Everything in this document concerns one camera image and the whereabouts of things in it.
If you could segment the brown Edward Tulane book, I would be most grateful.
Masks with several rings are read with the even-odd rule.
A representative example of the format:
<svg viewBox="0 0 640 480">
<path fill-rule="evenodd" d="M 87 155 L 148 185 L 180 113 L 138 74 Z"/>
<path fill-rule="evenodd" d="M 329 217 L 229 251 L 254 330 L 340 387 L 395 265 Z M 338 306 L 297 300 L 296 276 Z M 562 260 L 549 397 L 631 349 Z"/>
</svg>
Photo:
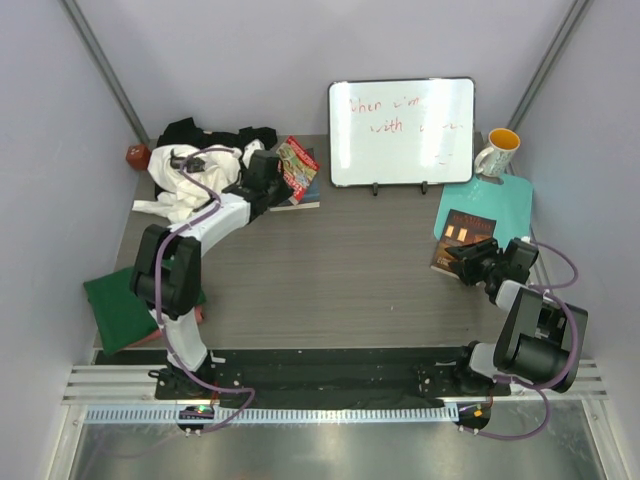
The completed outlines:
<svg viewBox="0 0 640 480">
<path fill-rule="evenodd" d="M 446 252 L 449 247 L 464 247 L 493 236 L 497 221 L 450 209 L 441 232 L 436 236 L 437 245 L 430 268 L 438 273 L 455 277 L 450 267 L 454 260 Z"/>
</svg>

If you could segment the white t-shirt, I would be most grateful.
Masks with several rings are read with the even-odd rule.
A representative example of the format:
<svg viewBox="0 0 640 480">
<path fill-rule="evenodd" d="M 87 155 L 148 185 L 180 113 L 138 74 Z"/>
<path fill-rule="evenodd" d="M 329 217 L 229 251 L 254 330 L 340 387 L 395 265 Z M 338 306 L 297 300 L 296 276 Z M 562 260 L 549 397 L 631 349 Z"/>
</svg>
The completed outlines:
<svg viewBox="0 0 640 480">
<path fill-rule="evenodd" d="M 248 167 L 253 153 L 263 149 L 258 139 L 243 150 L 224 145 L 205 150 L 182 144 L 158 147 L 147 171 L 162 192 L 156 200 L 135 200 L 132 210 L 164 217 L 171 224 L 184 221 L 210 199 L 209 191 L 221 194 L 235 183 L 241 167 Z"/>
</svg>

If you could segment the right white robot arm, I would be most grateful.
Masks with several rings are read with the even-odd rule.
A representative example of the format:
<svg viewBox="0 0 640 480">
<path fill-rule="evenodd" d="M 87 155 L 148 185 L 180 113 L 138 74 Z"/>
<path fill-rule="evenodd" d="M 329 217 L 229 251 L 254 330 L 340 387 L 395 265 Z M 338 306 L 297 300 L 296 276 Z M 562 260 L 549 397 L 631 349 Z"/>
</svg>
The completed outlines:
<svg viewBox="0 0 640 480">
<path fill-rule="evenodd" d="M 533 387 L 564 393 L 573 385 L 582 353 L 588 312 L 551 295 L 576 282 L 555 286 L 529 282 L 539 249 L 560 251 L 528 237 L 501 248 L 494 238 L 446 249 L 450 269 L 466 286 L 482 284 L 489 301 L 507 313 L 496 342 L 474 341 L 464 348 L 451 371 L 457 391 L 465 395 L 487 388 L 498 378 L 517 378 Z"/>
</svg>

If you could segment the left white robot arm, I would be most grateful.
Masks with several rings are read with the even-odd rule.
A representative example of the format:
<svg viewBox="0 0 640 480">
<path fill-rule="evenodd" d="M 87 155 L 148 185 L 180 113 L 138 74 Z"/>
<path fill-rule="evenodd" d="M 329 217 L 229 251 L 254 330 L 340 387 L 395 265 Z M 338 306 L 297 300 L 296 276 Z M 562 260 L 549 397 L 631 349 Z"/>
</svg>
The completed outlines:
<svg viewBox="0 0 640 480">
<path fill-rule="evenodd" d="M 146 303 L 164 337 L 168 362 L 182 370 L 179 388 L 193 399 L 205 397 L 213 385 L 212 373 L 202 367 L 209 353 L 195 317 L 202 257 L 293 194 L 282 160 L 265 150 L 255 151 L 249 164 L 239 167 L 239 177 L 217 193 L 186 171 L 188 163 L 203 153 L 187 156 L 178 173 L 205 195 L 204 205 L 169 227 L 147 227 L 130 279 L 131 292 Z"/>
</svg>

